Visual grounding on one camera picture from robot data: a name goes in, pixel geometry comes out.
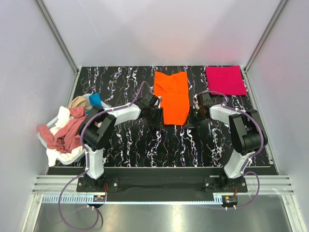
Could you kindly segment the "orange t shirt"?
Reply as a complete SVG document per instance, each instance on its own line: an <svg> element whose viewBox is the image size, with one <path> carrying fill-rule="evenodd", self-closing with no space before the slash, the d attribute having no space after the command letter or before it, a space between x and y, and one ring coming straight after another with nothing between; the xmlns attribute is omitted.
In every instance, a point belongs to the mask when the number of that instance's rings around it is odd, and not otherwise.
<svg viewBox="0 0 309 232"><path fill-rule="evenodd" d="M189 87L187 72L167 75L155 72L154 94L162 98L165 125L183 126L189 115Z"/></svg>

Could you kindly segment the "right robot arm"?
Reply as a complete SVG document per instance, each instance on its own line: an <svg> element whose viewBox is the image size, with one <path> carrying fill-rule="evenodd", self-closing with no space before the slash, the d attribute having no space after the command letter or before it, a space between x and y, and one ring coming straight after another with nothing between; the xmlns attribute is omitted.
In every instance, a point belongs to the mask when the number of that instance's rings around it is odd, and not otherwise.
<svg viewBox="0 0 309 232"><path fill-rule="evenodd" d="M190 107L185 127L198 127L207 119L229 126L233 152L217 178L204 180L204 189L212 193L235 192L242 185L246 185L245 169L252 158L267 145L268 138L258 111L242 111L229 107L226 95L223 95L222 103L215 103L211 99L211 93L202 92L193 97L193 106Z"/></svg>

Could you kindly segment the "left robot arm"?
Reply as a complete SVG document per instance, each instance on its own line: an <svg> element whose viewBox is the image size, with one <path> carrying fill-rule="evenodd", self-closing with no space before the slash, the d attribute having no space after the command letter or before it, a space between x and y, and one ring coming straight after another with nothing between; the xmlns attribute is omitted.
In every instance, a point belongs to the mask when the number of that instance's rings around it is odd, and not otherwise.
<svg viewBox="0 0 309 232"><path fill-rule="evenodd" d="M85 173L78 177L78 192L101 192L108 189L104 175L103 151L115 131L115 126L127 121L146 119L159 126L163 109L161 97L147 92L133 102L113 108L94 106L79 127L85 149Z"/></svg>

